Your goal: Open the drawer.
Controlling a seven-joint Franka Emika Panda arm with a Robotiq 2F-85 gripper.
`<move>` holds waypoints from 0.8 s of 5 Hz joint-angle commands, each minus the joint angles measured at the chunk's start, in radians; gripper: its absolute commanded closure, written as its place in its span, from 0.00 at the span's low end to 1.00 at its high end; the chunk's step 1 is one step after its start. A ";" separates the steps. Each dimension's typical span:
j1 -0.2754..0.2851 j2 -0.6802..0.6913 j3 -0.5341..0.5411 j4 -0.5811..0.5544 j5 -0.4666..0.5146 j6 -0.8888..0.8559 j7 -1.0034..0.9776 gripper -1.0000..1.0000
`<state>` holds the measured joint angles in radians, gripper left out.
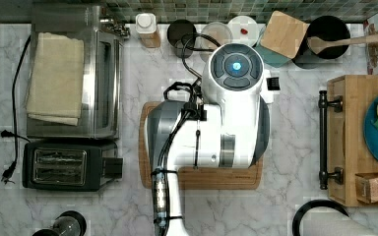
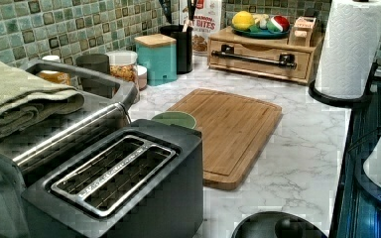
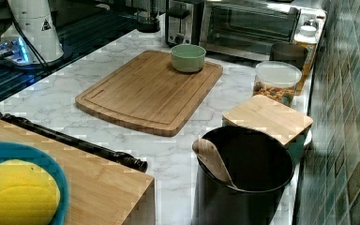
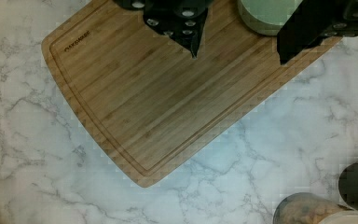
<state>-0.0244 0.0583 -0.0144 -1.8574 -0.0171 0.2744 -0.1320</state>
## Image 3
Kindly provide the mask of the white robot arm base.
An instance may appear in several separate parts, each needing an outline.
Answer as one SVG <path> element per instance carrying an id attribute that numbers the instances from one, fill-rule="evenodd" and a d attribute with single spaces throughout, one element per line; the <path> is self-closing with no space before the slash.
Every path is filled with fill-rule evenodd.
<path id="1" fill-rule="evenodd" d="M 1 36 L 15 53 L 7 58 L 26 66 L 52 63 L 60 59 L 63 49 L 51 16 L 48 0 L 7 0 L 12 25 Z"/>

